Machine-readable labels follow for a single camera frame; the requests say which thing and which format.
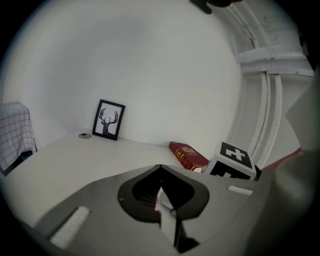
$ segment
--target white pipe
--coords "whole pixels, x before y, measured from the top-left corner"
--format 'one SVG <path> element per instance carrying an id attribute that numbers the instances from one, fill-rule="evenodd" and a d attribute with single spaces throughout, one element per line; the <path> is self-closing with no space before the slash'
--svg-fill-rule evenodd
<path id="1" fill-rule="evenodd" d="M 238 8 L 235 7 L 235 5 L 233 3 L 231 3 L 231 5 L 229 5 L 229 7 L 227 9 L 238 20 L 240 25 L 245 29 L 245 31 L 247 32 L 249 38 L 252 39 L 253 47 L 254 48 L 259 48 L 260 44 L 259 44 L 259 42 L 257 40 L 257 37 L 256 37 L 254 31 L 248 25 L 248 22 L 247 22 L 246 18 L 242 15 L 242 13 L 238 10 Z"/>
<path id="2" fill-rule="evenodd" d="M 266 141 L 266 145 L 263 150 L 263 154 L 260 159 L 257 161 L 256 166 L 259 169 L 262 169 L 271 153 L 271 150 L 275 144 L 276 137 L 279 130 L 279 125 L 281 121 L 281 112 L 282 112 L 282 83 L 281 77 L 279 74 L 275 75 L 275 107 L 274 107 L 274 116 L 271 126 L 271 131 L 269 138 Z"/>
<path id="3" fill-rule="evenodd" d="M 269 123 L 269 116 L 270 116 L 270 106 L 271 106 L 271 83 L 270 83 L 270 76 L 267 73 L 266 74 L 266 86 L 267 86 L 267 98 L 266 98 L 266 112 L 265 112 L 265 118 L 263 122 L 263 127 L 261 130 L 261 134 L 258 140 L 258 143 L 256 144 L 256 147 L 252 154 L 252 160 L 254 161 L 256 158 L 257 153 L 259 152 L 259 149 L 261 148 L 262 142 L 265 138 L 267 126 Z"/>
<path id="4" fill-rule="evenodd" d="M 254 153 L 254 150 L 257 146 L 262 128 L 264 126 L 264 121 L 266 117 L 267 111 L 267 97 L 268 97 L 268 89 L 267 89 L 267 74 L 265 72 L 261 72 L 261 101 L 260 101 L 260 110 L 258 115 L 258 120 L 256 123 L 256 127 L 254 130 L 254 134 L 249 145 L 248 155 L 251 157 Z"/>
<path id="5" fill-rule="evenodd" d="M 249 13 L 250 17 L 253 19 L 254 25 L 257 26 L 258 30 L 260 31 L 266 46 L 269 46 L 269 47 L 272 46 L 271 40 L 270 40 L 268 34 L 266 33 L 265 29 L 262 27 L 260 21 L 258 20 L 255 13 L 252 11 L 250 6 L 245 1 L 239 2 L 239 4 L 242 4 L 242 6 L 245 8 L 245 10 Z"/>

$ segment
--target white table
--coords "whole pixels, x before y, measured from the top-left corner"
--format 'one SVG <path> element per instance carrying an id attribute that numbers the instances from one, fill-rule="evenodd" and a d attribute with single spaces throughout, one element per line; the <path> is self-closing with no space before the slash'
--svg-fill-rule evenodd
<path id="1" fill-rule="evenodd" d="M 13 214 L 34 227 L 56 204 L 102 179 L 156 164 L 182 167 L 168 147 L 119 138 L 81 139 L 82 128 L 59 138 L 15 168 L 1 184 Z"/>

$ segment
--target plaid fabric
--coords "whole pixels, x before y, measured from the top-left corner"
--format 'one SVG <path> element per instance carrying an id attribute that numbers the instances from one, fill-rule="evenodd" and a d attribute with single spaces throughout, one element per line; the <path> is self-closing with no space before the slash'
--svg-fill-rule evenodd
<path id="1" fill-rule="evenodd" d="M 0 106 L 0 170 L 6 170 L 22 152 L 37 151 L 29 110 L 19 102 Z"/>

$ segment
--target deer silhouette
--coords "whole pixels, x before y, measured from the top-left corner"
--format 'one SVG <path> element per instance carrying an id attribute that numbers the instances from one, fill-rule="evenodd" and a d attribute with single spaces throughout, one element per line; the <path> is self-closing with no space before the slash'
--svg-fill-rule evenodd
<path id="1" fill-rule="evenodd" d="M 106 110 L 105 108 L 101 109 L 100 115 L 99 115 L 99 118 L 102 120 L 101 124 L 103 124 L 102 134 L 103 135 L 114 135 L 114 134 L 109 132 L 109 125 L 115 124 L 116 122 L 118 122 L 118 113 L 117 113 L 117 111 L 114 112 L 114 120 L 113 120 L 113 122 L 111 122 L 111 117 L 109 117 L 108 118 L 109 121 L 106 122 L 106 118 L 104 118 L 104 119 L 102 118 L 103 115 L 105 114 L 105 110 Z"/>

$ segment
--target white box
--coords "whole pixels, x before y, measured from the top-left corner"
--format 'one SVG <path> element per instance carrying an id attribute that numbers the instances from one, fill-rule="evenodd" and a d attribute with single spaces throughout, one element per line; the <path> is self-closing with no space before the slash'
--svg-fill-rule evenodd
<path id="1" fill-rule="evenodd" d="M 223 141 L 215 148 L 204 173 L 247 180 L 253 180 L 257 175 L 248 153 Z"/>

